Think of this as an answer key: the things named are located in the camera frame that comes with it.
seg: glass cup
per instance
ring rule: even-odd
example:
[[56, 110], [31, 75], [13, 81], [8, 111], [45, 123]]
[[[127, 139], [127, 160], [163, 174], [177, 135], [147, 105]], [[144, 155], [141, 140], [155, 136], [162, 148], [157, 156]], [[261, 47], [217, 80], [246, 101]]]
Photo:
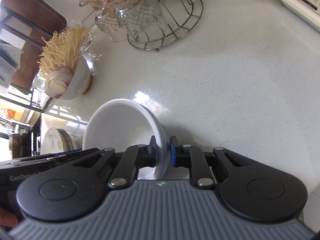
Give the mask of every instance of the glass cup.
[[120, 42], [127, 39], [127, 32], [118, 23], [116, 9], [116, 2], [111, 5], [106, 3], [97, 11], [95, 22], [99, 30], [107, 34], [113, 42]]
[[159, 38], [168, 27], [157, 0], [122, 0], [117, 8], [117, 19], [137, 43]]
[[46, 82], [46, 78], [44, 78], [40, 73], [38, 73], [35, 79], [33, 80], [32, 87], [44, 93], [44, 85]]
[[88, 34], [88, 37], [84, 40], [84, 43], [80, 47], [80, 52], [81, 53], [84, 53], [84, 52], [87, 51], [87, 49], [89, 48], [92, 40], [93, 40], [93, 34], [92, 34], [92, 31], [90, 31], [89, 34]]

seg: white countertop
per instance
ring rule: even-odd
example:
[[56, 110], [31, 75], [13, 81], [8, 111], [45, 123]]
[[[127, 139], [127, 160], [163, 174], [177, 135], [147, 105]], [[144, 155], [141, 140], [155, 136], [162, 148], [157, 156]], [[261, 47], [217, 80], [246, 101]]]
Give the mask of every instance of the white countertop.
[[[78, 120], [56, 127], [81, 145], [99, 106], [136, 99], [181, 143], [223, 146], [297, 176], [311, 191], [320, 182], [320, 34], [279, 0], [203, 2], [196, 28], [159, 52], [112, 43], [96, 30], [92, 88], [55, 102]], [[43, 117], [43, 133], [52, 120]]]

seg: white container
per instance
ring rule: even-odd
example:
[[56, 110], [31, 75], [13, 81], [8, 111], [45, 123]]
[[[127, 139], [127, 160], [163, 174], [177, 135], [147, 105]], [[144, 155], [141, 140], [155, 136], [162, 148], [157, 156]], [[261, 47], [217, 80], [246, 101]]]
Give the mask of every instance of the white container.
[[169, 162], [169, 139], [157, 118], [144, 106], [127, 99], [114, 99], [93, 114], [84, 132], [82, 148], [114, 148], [124, 152], [129, 146], [149, 144], [156, 137], [158, 159], [155, 168], [139, 170], [139, 179], [161, 179]]
[[78, 66], [73, 74], [72, 80], [67, 90], [59, 100], [71, 100], [82, 95], [87, 91], [90, 85], [91, 73], [87, 61], [83, 56], [79, 57]]

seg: dish rack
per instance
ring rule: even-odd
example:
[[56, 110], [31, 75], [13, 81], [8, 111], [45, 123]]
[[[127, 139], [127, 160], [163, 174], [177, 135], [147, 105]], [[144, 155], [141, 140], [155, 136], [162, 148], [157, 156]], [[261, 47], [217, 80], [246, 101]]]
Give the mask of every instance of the dish rack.
[[158, 52], [160, 48], [178, 41], [193, 30], [202, 17], [204, 9], [202, 0], [180, 0], [178, 2], [158, 0], [158, 2], [166, 16], [168, 27], [159, 38], [145, 43], [136, 42], [128, 35], [129, 44], [136, 49]]

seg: sliced onion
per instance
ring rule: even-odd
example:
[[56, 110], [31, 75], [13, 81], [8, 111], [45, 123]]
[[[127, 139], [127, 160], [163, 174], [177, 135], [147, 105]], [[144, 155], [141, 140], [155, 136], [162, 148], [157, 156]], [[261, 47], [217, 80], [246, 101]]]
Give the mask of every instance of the sliced onion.
[[72, 80], [73, 73], [67, 67], [57, 67], [51, 72], [49, 79], [45, 83], [44, 92], [53, 98], [59, 98], [67, 90]]

